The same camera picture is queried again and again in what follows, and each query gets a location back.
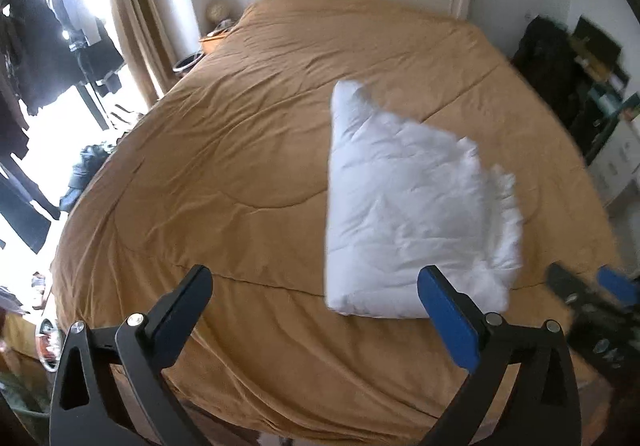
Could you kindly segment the white quilted puffer jacket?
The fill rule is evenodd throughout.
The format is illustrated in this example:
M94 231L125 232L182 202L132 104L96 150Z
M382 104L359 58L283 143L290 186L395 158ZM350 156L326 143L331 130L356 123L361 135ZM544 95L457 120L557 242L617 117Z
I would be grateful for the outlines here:
M503 312L522 267L514 174L485 168L467 137L400 117L363 84L331 96L324 301L372 318L425 318L434 265L484 312Z

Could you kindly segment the dark clothes pile on floor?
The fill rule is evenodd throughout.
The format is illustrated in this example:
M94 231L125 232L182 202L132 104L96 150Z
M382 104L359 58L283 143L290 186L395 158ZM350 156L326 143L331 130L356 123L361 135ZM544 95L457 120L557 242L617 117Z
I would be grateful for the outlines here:
M67 191L60 198L58 209L66 213L72 212L81 194L85 192L93 177L103 167L113 151L115 151L114 144L103 143L88 145L80 152L80 159L73 166Z

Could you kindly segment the dark clothes on rack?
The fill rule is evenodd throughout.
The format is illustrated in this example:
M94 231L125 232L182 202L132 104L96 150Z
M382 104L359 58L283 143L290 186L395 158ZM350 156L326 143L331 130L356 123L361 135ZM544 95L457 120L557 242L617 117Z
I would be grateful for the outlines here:
M27 116L76 90L101 128L105 95L122 88L125 60L81 0L1 3L1 215L33 253L62 212L19 162L28 154Z

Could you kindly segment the white vanity dresser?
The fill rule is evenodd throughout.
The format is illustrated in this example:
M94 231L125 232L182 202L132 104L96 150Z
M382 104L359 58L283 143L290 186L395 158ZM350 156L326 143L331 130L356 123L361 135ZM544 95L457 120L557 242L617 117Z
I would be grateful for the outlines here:
M598 136L587 157L588 173L605 206L623 194L639 173L639 94L629 96Z

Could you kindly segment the black backpack on desk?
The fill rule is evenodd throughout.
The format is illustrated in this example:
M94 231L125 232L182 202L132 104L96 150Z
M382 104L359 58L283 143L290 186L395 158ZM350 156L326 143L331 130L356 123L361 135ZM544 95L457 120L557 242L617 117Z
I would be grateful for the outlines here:
M599 133L602 115L588 98L593 82L576 58L565 27L549 17L536 16L518 43L512 65L552 109L585 155Z

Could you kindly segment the black computer monitor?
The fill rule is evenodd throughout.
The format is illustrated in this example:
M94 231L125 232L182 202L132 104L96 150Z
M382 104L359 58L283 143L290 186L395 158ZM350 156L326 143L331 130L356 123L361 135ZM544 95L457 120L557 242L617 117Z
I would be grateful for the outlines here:
M622 46L587 17L579 17L572 39L606 68L613 69L617 65Z

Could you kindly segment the mustard brown bed comforter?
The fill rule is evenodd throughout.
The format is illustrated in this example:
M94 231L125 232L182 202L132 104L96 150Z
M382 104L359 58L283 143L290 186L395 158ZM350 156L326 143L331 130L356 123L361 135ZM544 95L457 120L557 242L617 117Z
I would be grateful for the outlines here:
M202 264L214 294L168 371L179 396L320 444L420 440L464 377L432 325L345 317L323 301L330 96L342 78L515 175L524 266L511 323L570 320L544 287L549 264L591 279L620 263L582 155L479 28L390 0L260 0L76 203L51 267L60 325L118 325Z

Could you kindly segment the wooden nightstand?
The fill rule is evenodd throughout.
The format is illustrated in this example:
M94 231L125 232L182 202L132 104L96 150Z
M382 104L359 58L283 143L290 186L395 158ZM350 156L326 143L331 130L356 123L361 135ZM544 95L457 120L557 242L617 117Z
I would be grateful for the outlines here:
M216 32L211 32L209 35L204 36L200 39L201 51L203 54L210 54L214 52L221 43L224 42L224 39L232 32L232 29L223 29L217 30Z

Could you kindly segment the woven ball lamp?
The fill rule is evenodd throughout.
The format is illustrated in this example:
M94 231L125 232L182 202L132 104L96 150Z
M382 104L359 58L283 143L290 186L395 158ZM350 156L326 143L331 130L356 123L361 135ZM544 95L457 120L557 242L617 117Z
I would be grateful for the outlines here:
M212 0L205 10L207 21L211 25L218 25L231 17L231 8L224 0Z

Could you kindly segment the beige window curtain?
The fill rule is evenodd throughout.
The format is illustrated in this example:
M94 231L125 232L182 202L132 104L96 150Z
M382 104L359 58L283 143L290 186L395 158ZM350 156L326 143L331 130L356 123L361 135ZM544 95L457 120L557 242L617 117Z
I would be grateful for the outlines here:
M177 82L175 51L156 0L110 0L116 35L132 78L149 107Z

